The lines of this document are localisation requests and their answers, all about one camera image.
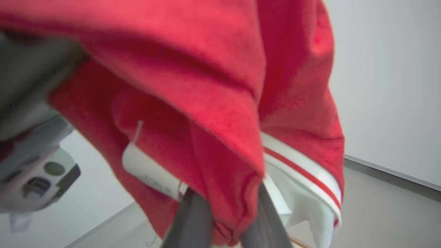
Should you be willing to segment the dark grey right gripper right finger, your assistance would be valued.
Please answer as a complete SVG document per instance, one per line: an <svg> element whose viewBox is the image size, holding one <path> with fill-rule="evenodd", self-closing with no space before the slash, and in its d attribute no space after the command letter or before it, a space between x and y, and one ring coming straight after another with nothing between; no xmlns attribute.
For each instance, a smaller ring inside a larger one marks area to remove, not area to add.
<svg viewBox="0 0 441 248"><path fill-rule="evenodd" d="M256 220L241 235L243 248L293 248L264 184L258 190Z"/></svg>

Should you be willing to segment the red clothing with white collar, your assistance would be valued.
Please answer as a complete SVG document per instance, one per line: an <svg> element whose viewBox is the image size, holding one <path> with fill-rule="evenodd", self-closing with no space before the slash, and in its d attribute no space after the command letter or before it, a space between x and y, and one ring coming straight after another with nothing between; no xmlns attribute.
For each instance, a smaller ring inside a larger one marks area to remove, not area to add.
<svg viewBox="0 0 441 248"><path fill-rule="evenodd" d="M178 201L128 173L161 166L238 243L270 174L318 248L341 226L345 139L323 0L0 0L0 28L79 42L90 61L49 97L164 238Z"/></svg>

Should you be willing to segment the white grey robot body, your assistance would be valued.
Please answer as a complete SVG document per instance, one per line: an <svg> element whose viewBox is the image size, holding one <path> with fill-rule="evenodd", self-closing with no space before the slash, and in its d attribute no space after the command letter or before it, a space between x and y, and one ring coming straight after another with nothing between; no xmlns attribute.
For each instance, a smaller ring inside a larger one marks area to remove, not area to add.
<svg viewBox="0 0 441 248"><path fill-rule="evenodd" d="M44 209L80 176L60 147L74 128L49 96L86 59L73 41L0 32L0 213Z"/></svg>

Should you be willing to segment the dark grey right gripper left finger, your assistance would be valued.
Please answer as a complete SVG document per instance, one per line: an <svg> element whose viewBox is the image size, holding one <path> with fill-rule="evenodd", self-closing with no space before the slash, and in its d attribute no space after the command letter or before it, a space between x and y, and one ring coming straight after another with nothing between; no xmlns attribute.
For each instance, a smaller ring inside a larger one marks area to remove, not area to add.
<svg viewBox="0 0 441 248"><path fill-rule="evenodd" d="M160 248L211 248L213 226L208 201L189 188Z"/></svg>

